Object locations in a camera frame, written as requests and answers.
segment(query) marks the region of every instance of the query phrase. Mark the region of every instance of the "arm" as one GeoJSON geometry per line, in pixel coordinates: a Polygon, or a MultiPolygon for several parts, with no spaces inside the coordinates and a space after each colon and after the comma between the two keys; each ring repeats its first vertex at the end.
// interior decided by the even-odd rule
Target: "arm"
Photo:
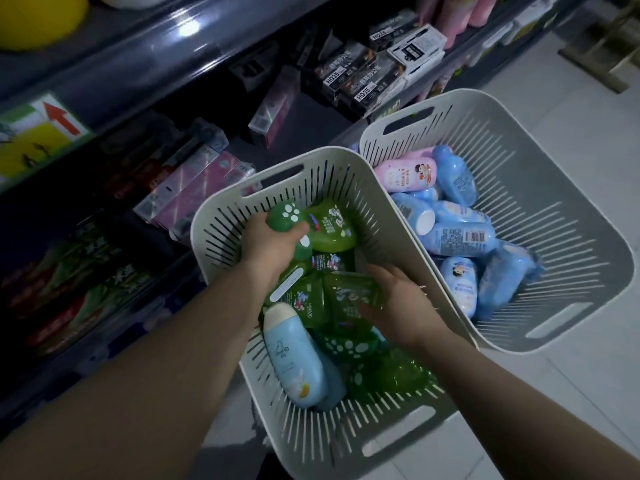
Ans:
{"type": "Polygon", "coordinates": [[[361,313],[432,370],[505,478],[640,478],[640,462],[450,331],[398,268],[370,268],[383,310],[361,313]]]}
{"type": "Polygon", "coordinates": [[[249,222],[238,265],[7,437],[0,478],[186,476],[264,297],[308,231],[276,233],[265,218],[249,222]]]}

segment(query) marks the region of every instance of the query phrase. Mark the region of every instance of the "yellow container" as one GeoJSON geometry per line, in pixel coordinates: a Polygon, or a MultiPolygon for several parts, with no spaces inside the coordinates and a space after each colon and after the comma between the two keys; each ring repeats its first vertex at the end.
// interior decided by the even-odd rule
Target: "yellow container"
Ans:
{"type": "Polygon", "coordinates": [[[0,48],[32,50],[71,33],[89,0],[0,0],[0,48]]]}

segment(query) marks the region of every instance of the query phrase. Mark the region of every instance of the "hand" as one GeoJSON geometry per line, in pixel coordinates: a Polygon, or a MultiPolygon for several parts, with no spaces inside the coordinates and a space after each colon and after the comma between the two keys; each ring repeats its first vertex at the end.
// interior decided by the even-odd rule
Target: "hand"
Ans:
{"type": "Polygon", "coordinates": [[[370,264],[369,272],[382,289],[384,304],[377,310],[359,303],[358,311],[386,339],[411,351],[449,331],[422,290],[398,268],[370,264]]]}
{"type": "Polygon", "coordinates": [[[267,225],[267,213],[252,215],[242,236],[242,260],[268,293],[293,259],[296,243],[309,232],[309,224],[300,222],[287,232],[276,232],[267,225]]]}

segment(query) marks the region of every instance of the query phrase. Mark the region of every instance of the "basket handle cutout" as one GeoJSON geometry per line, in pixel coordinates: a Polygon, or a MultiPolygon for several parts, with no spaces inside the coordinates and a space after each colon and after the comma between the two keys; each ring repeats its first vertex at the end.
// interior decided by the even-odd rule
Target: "basket handle cutout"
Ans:
{"type": "Polygon", "coordinates": [[[403,436],[423,425],[423,423],[426,423],[429,419],[433,418],[435,414],[436,410],[429,406],[420,406],[414,409],[400,421],[386,428],[371,441],[364,443],[362,446],[362,454],[368,458],[381,452],[403,436]]]}
{"type": "Polygon", "coordinates": [[[409,114],[404,118],[400,118],[399,120],[391,122],[382,131],[382,135],[388,135],[389,133],[401,130],[402,128],[405,128],[407,126],[411,126],[412,124],[417,123],[421,120],[425,120],[433,114],[434,109],[435,107],[431,106],[418,112],[409,114]]]}
{"type": "Polygon", "coordinates": [[[593,303],[585,302],[572,303],[571,305],[565,306],[551,318],[540,323],[540,325],[528,332],[525,337],[528,339],[544,339],[549,335],[549,333],[556,331],[558,328],[567,324],[572,318],[578,316],[592,305],[593,303]]]}
{"type": "Polygon", "coordinates": [[[305,166],[302,163],[294,165],[292,167],[285,167],[284,169],[277,171],[276,173],[271,173],[267,170],[264,172],[265,178],[263,180],[260,180],[262,188],[258,190],[258,192],[254,192],[251,195],[242,195],[242,197],[243,198],[255,197],[256,195],[264,192],[265,190],[268,190],[269,187],[279,184],[284,180],[293,178],[299,175],[300,173],[302,173],[304,170],[305,170],[305,166]]]}

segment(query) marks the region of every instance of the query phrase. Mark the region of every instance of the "white bottle cap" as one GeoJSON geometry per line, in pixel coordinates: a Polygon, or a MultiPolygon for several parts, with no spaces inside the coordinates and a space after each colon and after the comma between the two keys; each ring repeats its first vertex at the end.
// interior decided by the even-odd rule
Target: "white bottle cap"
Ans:
{"type": "Polygon", "coordinates": [[[415,222],[415,232],[418,235],[428,234],[436,224],[436,213],[432,209],[425,210],[415,222]]]}
{"type": "Polygon", "coordinates": [[[264,313],[263,331],[267,331],[280,323],[297,317],[298,314],[288,303],[276,303],[264,313]]]}

